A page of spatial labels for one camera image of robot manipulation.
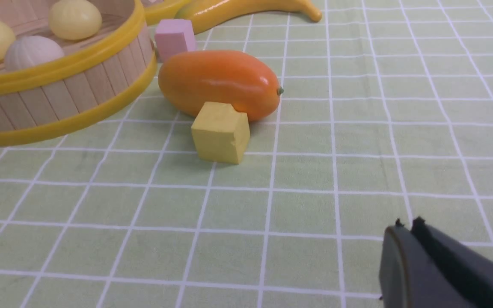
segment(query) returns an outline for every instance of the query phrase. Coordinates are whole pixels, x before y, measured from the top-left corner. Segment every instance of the toy banana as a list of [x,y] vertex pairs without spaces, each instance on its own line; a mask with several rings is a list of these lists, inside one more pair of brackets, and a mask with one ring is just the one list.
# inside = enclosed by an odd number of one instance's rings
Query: toy banana
[[311,0],[192,0],[174,18],[191,20],[198,34],[230,19],[267,11],[301,12],[315,23],[323,16]]
[[176,12],[191,0],[166,0],[144,8],[146,12],[146,23],[148,25],[158,24],[162,19],[172,19]]

